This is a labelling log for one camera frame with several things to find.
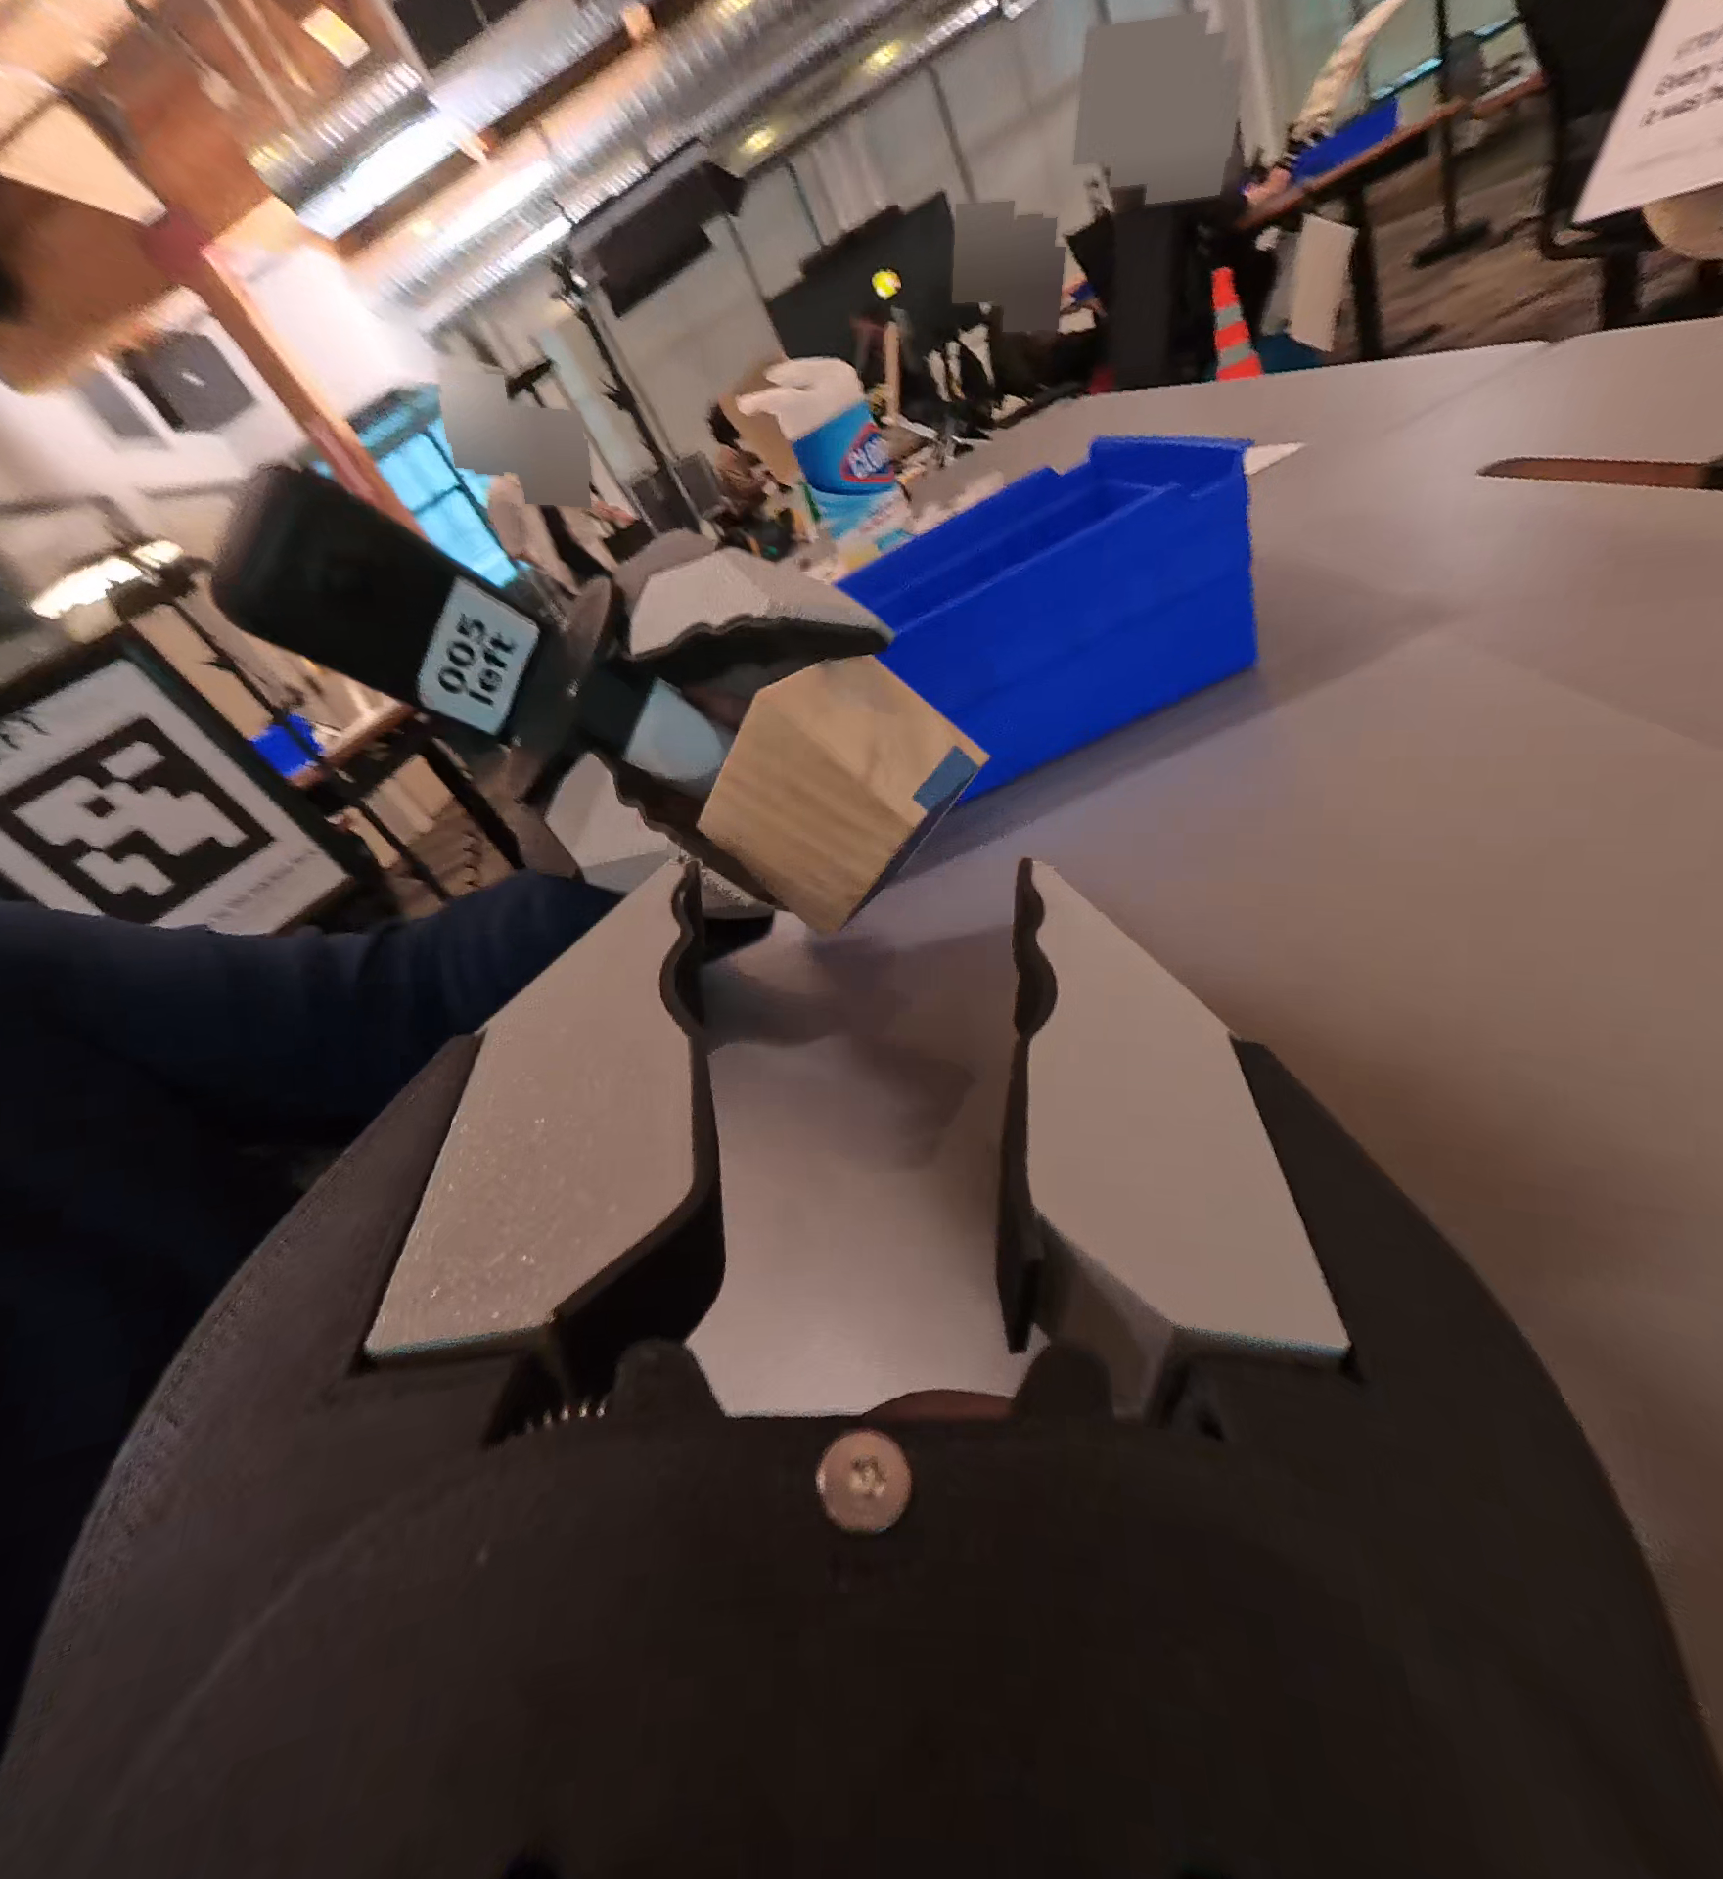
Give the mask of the printed instruction sheet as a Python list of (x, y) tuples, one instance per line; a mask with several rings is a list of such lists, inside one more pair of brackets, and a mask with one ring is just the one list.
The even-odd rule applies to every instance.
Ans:
[(1710, 199), (1723, 235), (1723, 2), (1665, 4), (1615, 107), (1576, 223)]

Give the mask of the brown cardboard box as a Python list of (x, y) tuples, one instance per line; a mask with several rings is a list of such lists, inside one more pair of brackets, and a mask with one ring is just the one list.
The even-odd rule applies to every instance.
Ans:
[(743, 393), (733, 389), (713, 407), (711, 428), (719, 442), (723, 486), (733, 486), (731, 458), (737, 458), (741, 464), (737, 476), (745, 482), (765, 476), (776, 490), (800, 488), (802, 464), (780, 421), (768, 411), (743, 411), (741, 399)]

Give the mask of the blue plastic bin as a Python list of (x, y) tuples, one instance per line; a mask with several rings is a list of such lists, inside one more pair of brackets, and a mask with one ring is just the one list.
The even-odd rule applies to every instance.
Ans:
[(1258, 661), (1250, 444), (1096, 440), (847, 575), (993, 790)]

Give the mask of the wooden cube with blue stripe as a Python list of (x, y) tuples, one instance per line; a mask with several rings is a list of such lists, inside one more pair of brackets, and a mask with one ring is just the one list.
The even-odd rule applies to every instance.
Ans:
[(830, 661), (755, 695), (695, 833), (782, 912), (836, 934), (988, 762), (879, 657)]

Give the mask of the black wall speaker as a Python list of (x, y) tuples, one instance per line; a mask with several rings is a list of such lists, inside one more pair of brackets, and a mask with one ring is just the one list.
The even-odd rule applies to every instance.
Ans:
[(257, 401), (228, 353), (206, 334), (176, 332), (119, 355), (123, 375), (180, 434), (218, 434)]

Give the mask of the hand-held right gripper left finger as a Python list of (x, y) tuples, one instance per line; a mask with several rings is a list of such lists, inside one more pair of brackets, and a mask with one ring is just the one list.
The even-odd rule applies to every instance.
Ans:
[(372, 1362), (613, 1366), (697, 1328), (725, 1275), (701, 940), (697, 867), (668, 863), (482, 1028)]

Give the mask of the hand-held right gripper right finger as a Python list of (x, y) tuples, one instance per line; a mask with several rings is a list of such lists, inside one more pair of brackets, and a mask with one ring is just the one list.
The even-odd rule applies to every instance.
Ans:
[(1230, 1026), (1037, 859), (1017, 869), (1013, 951), (1009, 1350), (1090, 1352), (1128, 1417), (1171, 1411), (1207, 1358), (1343, 1366), (1351, 1332)]

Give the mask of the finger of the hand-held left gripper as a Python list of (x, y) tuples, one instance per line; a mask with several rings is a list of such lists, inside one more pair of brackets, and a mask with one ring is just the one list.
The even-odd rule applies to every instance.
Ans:
[(763, 689), (887, 651), (893, 626), (790, 567), (674, 567), (628, 602), (622, 657), (674, 689)]
[(711, 892), (737, 904), (776, 904), (776, 892), (701, 827), (733, 754), (743, 707), (733, 699), (733, 717), (725, 719), (678, 689), (650, 689), (615, 764), (615, 784), (656, 833), (703, 871)]

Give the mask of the black white marker tag board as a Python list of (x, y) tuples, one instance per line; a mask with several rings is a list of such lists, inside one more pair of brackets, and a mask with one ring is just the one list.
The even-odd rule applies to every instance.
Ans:
[(0, 685), (0, 902), (279, 934), (366, 857), (135, 630)]

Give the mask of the white blue wipes canister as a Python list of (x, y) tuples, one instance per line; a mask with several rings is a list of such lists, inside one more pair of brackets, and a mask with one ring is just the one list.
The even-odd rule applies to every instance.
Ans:
[(772, 419), (796, 482), (845, 575), (895, 551), (913, 509), (857, 369), (843, 359), (782, 359), (735, 397), (741, 419)]

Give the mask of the black studio light on stand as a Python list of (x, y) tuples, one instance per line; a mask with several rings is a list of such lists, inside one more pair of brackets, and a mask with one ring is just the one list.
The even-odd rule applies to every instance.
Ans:
[(745, 184), (693, 138), (573, 223), (549, 255), (557, 296), (599, 361), (601, 401), (638, 438), (662, 505), (695, 527), (705, 507), (692, 496), (670, 424), (618, 326), (705, 259), (711, 223), (737, 211), (743, 194)]

